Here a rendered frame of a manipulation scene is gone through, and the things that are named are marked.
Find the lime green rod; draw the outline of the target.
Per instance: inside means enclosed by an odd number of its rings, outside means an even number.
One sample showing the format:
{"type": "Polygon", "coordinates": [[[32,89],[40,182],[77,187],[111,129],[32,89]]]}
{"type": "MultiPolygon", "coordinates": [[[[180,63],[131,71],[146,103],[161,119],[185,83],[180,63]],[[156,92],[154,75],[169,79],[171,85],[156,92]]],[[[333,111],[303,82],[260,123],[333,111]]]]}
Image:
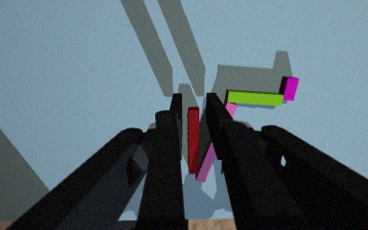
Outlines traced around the lime green rod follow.
{"type": "Polygon", "coordinates": [[[265,104],[282,106],[284,95],[273,92],[226,89],[225,100],[237,104],[265,104]]]}

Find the pink rod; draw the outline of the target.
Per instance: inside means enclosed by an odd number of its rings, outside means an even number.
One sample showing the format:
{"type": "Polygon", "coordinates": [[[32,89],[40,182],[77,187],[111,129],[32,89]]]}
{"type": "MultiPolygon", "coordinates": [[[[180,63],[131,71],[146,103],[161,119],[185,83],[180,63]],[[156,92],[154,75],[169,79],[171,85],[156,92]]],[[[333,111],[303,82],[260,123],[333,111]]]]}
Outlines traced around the pink rod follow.
{"type": "MultiPolygon", "coordinates": [[[[226,107],[226,109],[228,110],[228,112],[233,118],[234,113],[237,109],[237,104],[228,103],[227,101],[224,101],[224,106],[226,107]]],[[[195,175],[196,181],[205,183],[215,159],[216,159],[216,153],[215,153],[215,149],[212,143],[212,139],[210,137],[206,150],[204,151],[204,154],[198,166],[198,173],[195,175]]]]}

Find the red rod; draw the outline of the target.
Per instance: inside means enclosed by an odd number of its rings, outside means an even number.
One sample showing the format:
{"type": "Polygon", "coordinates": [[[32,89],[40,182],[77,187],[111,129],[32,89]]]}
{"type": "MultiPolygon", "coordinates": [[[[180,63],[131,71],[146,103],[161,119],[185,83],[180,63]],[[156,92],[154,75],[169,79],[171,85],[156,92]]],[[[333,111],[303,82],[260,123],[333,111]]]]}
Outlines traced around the red rod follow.
{"type": "Polygon", "coordinates": [[[189,107],[189,174],[198,173],[199,107],[189,107]]]}

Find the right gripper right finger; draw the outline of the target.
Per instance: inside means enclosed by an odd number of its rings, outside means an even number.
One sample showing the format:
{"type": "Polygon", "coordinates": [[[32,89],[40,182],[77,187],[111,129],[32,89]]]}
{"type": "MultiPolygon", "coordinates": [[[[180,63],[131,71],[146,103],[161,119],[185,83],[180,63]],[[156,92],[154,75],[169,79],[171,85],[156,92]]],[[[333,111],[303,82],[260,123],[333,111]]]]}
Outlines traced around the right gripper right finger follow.
{"type": "Polygon", "coordinates": [[[237,230],[368,230],[368,178],[284,128],[233,120],[216,93],[206,123],[237,230]]]}

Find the magenta block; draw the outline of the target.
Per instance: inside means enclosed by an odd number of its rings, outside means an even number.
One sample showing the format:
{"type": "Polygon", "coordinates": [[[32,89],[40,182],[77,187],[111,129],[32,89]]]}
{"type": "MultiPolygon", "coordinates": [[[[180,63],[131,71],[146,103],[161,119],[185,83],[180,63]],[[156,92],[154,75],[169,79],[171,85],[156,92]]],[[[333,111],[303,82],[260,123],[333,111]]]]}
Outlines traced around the magenta block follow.
{"type": "Polygon", "coordinates": [[[282,77],[279,93],[284,95],[283,100],[293,101],[299,79],[294,77],[282,77]]]}

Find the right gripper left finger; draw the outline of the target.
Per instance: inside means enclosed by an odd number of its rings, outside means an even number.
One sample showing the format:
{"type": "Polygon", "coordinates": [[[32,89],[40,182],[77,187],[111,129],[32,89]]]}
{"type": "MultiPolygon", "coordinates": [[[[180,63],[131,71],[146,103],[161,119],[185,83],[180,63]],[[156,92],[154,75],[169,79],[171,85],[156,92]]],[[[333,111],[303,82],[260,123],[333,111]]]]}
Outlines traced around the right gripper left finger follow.
{"type": "Polygon", "coordinates": [[[146,174],[135,228],[187,230],[182,93],[147,132],[120,131],[5,230],[113,230],[146,174]]]}

